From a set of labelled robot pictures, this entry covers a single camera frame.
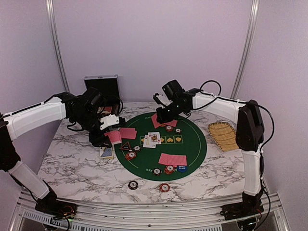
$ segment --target black poker chip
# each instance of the black poker chip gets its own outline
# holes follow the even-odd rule
[[[174,131],[175,131],[175,133],[177,133],[177,134],[181,134],[181,133],[182,133],[182,129],[180,129],[180,128],[176,128]]]
[[[156,167],[156,168],[154,168],[153,169],[153,174],[155,175],[155,176],[159,176],[160,174],[162,174],[162,170],[160,169],[160,168],[158,168],[158,167]]]
[[[140,151],[141,151],[141,147],[140,147],[139,145],[136,145],[136,146],[134,147],[134,151],[135,151],[135,152],[140,152]]]
[[[138,183],[135,180],[132,180],[128,183],[128,187],[131,190],[135,190],[138,188]]]

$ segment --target poker chip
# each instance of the poker chip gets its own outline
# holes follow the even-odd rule
[[[181,133],[182,133],[182,129],[180,129],[180,128],[176,128],[176,129],[175,129],[175,133],[177,133],[177,134],[181,134]]]
[[[136,181],[132,180],[132,181],[130,181],[130,182],[128,183],[128,187],[129,187],[129,189],[131,189],[131,190],[135,190],[135,189],[138,188],[138,183],[137,183]]]
[[[136,156],[137,156],[137,154],[136,154],[135,152],[129,152],[129,153],[127,153],[127,154],[125,155],[125,158],[126,158],[127,160],[132,160],[132,159],[134,159]]]
[[[178,169],[178,172],[186,172],[186,171],[187,171],[187,166],[181,166],[181,165],[179,165],[179,166],[177,167],[177,169]]]
[[[174,167],[173,167],[172,165],[168,165],[168,166],[167,166],[167,170],[168,170],[168,171],[174,171]]]
[[[135,152],[140,152],[140,151],[141,151],[141,147],[138,146],[138,145],[136,145],[136,146],[134,147],[134,151],[135,151]]]
[[[167,132],[172,132],[172,130],[173,130],[172,126],[170,126],[170,125],[166,126],[166,131]]]
[[[167,174],[167,175],[170,175],[170,174],[172,174],[173,172],[175,171],[175,168],[172,166],[172,165],[167,165],[166,167],[165,167],[165,173]]]
[[[156,167],[156,168],[153,169],[153,174],[155,176],[159,176],[160,174],[162,174],[162,170],[160,168]]]
[[[170,190],[170,186],[168,185],[168,184],[161,184],[160,186],[159,186],[159,190],[161,191],[161,192],[163,192],[163,193],[166,193],[166,192],[168,192],[169,190]]]

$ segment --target black cable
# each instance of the black cable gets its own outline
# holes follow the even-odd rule
[[[188,114],[185,114],[185,115],[187,115],[185,118],[180,118],[180,119],[178,119],[178,120],[185,120],[185,119],[188,119],[192,114],[191,114],[191,113],[188,113]]]
[[[84,128],[81,128],[81,129],[73,129],[73,128],[71,128],[72,126],[75,126],[77,123],[76,122],[74,122],[73,124],[70,124],[70,125],[67,125],[66,127],[67,127],[67,129],[68,130],[71,130],[71,131],[84,131],[85,129]]]
[[[123,108],[124,108],[123,101],[122,101],[119,97],[117,97],[116,95],[107,95],[106,98],[107,98],[107,97],[115,97],[115,98],[117,98],[118,100],[120,100],[120,102],[121,102],[121,110],[119,111],[118,114],[116,114],[116,116],[118,116],[119,114],[121,114],[121,112],[123,111]]]
[[[56,96],[56,95],[52,95],[52,96],[49,97],[47,100],[45,100],[44,103],[48,102],[49,100],[51,100],[51,99],[52,99],[53,97],[55,97],[55,96]],[[0,120],[1,120],[1,119],[4,119],[4,118],[6,118],[6,117],[9,117],[9,116],[11,116],[11,115],[17,114],[17,113],[19,113],[19,112],[25,111],[25,110],[27,110],[27,109],[31,109],[31,108],[40,106],[40,105],[41,105],[40,103],[37,103],[37,104],[35,104],[35,105],[29,106],[29,107],[25,107],[25,108],[20,109],[20,110],[18,110],[18,111],[12,112],[11,114],[3,115],[3,116],[0,117]]]
[[[265,220],[269,217],[269,213],[270,213],[270,207],[271,207],[271,202],[270,202],[270,197],[269,197],[269,193],[267,192],[267,190],[265,190],[265,187],[262,188],[263,192],[265,193],[265,195],[267,196],[268,200],[269,200],[269,211],[266,214],[265,218],[263,219],[263,221],[261,221],[261,223],[255,228],[255,230],[257,230],[258,228],[260,228],[260,226],[265,222]]]
[[[262,150],[263,146],[266,143],[268,143],[273,138],[274,132],[275,132],[275,122],[274,122],[274,118],[273,118],[272,114],[270,113],[270,111],[266,107],[264,107],[264,106],[262,106],[260,104],[256,104],[256,103],[251,103],[251,102],[246,102],[246,101],[237,101],[237,100],[233,100],[233,99],[226,99],[226,98],[223,98],[223,97],[220,97],[220,96],[217,96],[214,100],[216,100],[216,99],[221,99],[221,100],[225,100],[225,101],[229,101],[229,102],[234,102],[234,103],[249,104],[249,105],[253,105],[253,106],[257,106],[259,108],[262,108],[270,116],[271,123],[272,123],[272,132],[271,132],[270,137],[261,145],[260,150]]]
[[[29,193],[30,193],[32,199],[38,204],[38,200],[34,197],[34,195],[32,194],[32,192],[31,192],[29,189],[27,189],[27,190],[29,191]],[[60,215],[61,215],[61,219],[65,218],[66,221],[67,221],[67,225],[68,225],[66,231],[69,231],[71,225],[70,225],[70,222],[69,222],[68,218],[67,218],[66,216],[64,216],[64,214],[59,213],[59,212],[55,212],[55,211],[50,211],[50,210],[48,210],[48,209],[47,209],[47,212],[49,212],[49,213],[60,214]]]
[[[99,116],[100,116],[101,114],[103,114],[103,111],[105,110],[106,104],[107,104],[107,100],[106,100],[106,98],[104,97],[104,107],[102,108],[101,112],[99,113]]]
[[[44,101],[44,103],[47,103],[49,100],[51,100],[53,97],[55,97],[56,95],[52,95],[51,97],[49,97],[47,100]]]
[[[202,91],[203,91],[203,90],[202,90],[202,87],[203,87],[205,84],[211,83],[211,82],[216,83],[216,84],[219,86],[219,92],[218,92],[218,94],[217,94],[217,97],[216,97],[215,99],[213,99],[211,102],[208,102],[207,104],[205,104],[205,105],[203,105],[203,106],[201,106],[201,107],[193,108],[192,111],[200,110],[200,109],[202,109],[202,108],[205,108],[206,106],[209,106],[211,103],[213,103],[213,102],[215,102],[215,101],[217,100],[218,96],[220,96],[220,94],[221,94],[221,85],[220,85],[220,83],[218,83],[216,80],[208,80],[208,81],[205,81],[205,82],[201,85],[201,87],[200,87],[200,93],[203,94],[203,95],[211,95],[211,94],[202,92]]]

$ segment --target metal pole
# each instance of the metal pole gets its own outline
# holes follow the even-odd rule
[[[259,0],[253,0],[251,5],[251,12],[250,12],[250,18],[249,18],[249,24],[248,24],[248,30],[247,30],[242,60],[239,66],[239,70],[237,72],[237,76],[231,94],[232,99],[235,99],[237,97],[241,82],[243,80],[247,58],[249,55],[249,51],[251,49],[252,41],[256,30],[258,9],[259,9]]]
[[[54,11],[53,11],[53,0],[46,0],[47,5],[47,13],[48,13],[48,20],[50,23],[51,28],[51,37],[53,41],[53,47],[56,53],[57,63],[61,74],[62,84],[64,86],[65,91],[69,92],[69,86],[65,74],[65,69],[63,65],[63,60],[61,57],[61,51],[60,51],[60,45],[58,40],[58,34],[57,34],[57,27],[56,27],[56,21],[54,17]]]

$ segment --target playing card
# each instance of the playing card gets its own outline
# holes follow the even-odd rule
[[[174,119],[174,120],[172,120],[171,122],[164,123],[164,124],[165,124],[165,125],[170,125],[170,126],[176,127],[176,126],[177,126],[177,123],[178,123],[178,121]]]
[[[150,144],[162,144],[159,132],[149,132],[148,135]]]
[[[157,122],[157,113],[152,116],[152,123],[155,129],[161,126],[161,124]]]
[[[168,165],[169,155],[166,153],[161,153],[158,163],[162,165]]]
[[[101,159],[113,159],[114,154],[112,148],[100,148],[100,157]]]
[[[149,136],[148,136],[148,135],[145,135],[145,136],[144,136],[143,147],[144,147],[144,148],[156,148],[156,144],[150,144],[150,142],[149,142]]]
[[[187,166],[187,159],[185,155],[169,155],[168,165],[173,166]]]
[[[120,128],[122,139],[136,139],[137,131],[134,128]]]
[[[122,143],[121,133],[118,130],[106,132],[111,144]]]

